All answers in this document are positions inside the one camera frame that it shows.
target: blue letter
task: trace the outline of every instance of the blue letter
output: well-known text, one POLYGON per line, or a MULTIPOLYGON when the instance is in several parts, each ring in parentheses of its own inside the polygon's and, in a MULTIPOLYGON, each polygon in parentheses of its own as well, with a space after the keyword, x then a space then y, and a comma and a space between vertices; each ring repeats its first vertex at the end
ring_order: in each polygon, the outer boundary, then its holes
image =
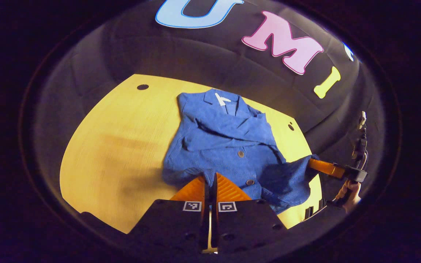
POLYGON ((353 57, 354 53, 352 53, 352 50, 350 50, 350 48, 346 44, 344 44, 344 49, 345 49, 345 53, 347 54, 349 59, 354 61, 354 57, 353 57))
POLYGON ((166 0, 160 7, 155 20, 160 25, 172 28, 209 28, 222 22, 235 4, 243 0, 216 0, 205 16, 183 15, 183 10, 190 0, 166 0))

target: jacket sleeve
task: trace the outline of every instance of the jacket sleeve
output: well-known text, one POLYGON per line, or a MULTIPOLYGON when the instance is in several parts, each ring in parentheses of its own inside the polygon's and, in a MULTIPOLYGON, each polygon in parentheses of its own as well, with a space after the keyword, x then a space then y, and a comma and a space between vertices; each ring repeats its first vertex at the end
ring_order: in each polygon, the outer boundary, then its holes
POLYGON ((304 203, 310 196, 309 182, 318 173, 308 167, 310 158, 319 160, 317 155, 309 155, 292 163, 270 165, 264 170, 259 180, 262 198, 277 214, 304 203))
POLYGON ((182 156, 184 149, 184 138, 198 131, 196 122, 193 122, 188 113, 184 110, 188 104, 188 98, 192 94, 182 93, 178 96, 178 106, 182 115, 182 121, 178 128, 177 134, 172 140, 170 147, 165 155, 164 168, 162 178, 165 183, 177 186, 179 188, 185 186, 191 180, 199 175, 203 175, 209 185, 214 182, 215 171, 208 168, 194 167, 195 164, 189 158, 182 156))

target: human hand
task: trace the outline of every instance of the human hand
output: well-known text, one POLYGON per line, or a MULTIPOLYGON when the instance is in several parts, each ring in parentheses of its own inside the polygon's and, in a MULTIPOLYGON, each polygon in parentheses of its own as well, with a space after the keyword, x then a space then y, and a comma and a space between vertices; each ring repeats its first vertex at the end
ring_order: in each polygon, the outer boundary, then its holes
POLYGON ((361 183, 352 183, 350 180, 346 180, 335 198, 343 198, 347 192, 347 188, 352 190, 352 193, 350 194, 349 199, 343 205, 343 208, 345 208, 345 211, 349 213, 361 200, 361 198, 358 196, 358 193, 360 193, 361 183))

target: pink letter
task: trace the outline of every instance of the pink letter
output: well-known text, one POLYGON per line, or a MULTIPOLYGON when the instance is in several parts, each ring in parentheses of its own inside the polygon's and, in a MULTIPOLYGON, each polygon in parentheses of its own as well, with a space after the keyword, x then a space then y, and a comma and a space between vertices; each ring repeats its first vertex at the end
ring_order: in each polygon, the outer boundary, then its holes
POLYGON ((266 41, 272 35, 272 55, 278 57, 289 51, 295 50, 291 56, 282 58, 284 64, 295 73, 303 75, 308 63, 318 52, 323 52, 323 47, 311 37, 292 39, 290 24, 284 18, 271 12, 263 11, 266 19, 250 37, 243 37, 244 44, 257 49, 266 50, 266 41))

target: wooden table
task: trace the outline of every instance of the wooden table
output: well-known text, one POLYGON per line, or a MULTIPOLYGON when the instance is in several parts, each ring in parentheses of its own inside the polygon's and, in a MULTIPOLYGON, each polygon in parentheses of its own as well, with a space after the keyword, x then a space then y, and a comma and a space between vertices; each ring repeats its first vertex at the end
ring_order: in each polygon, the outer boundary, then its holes
MULTIPOLYGON (((209 89, 148 75, 132 75, 122 82, 87 114, 72 136, 61 163, 63 198, 78 212, 88 211, 128 233, 154 200, 169 199, 177 192, 162 180, 165 153, 180 124, 177 95, 209 89), (137 89, 142 84, 149 88, 137 89)), ((244 100, 266 113, 277 146, 288 162, 311 154, 293 118, 244 100)), ((287 228, 304 220, 306 208, 318 210, 318 175, 310 187, 306 202, 279 214, 287 228)))

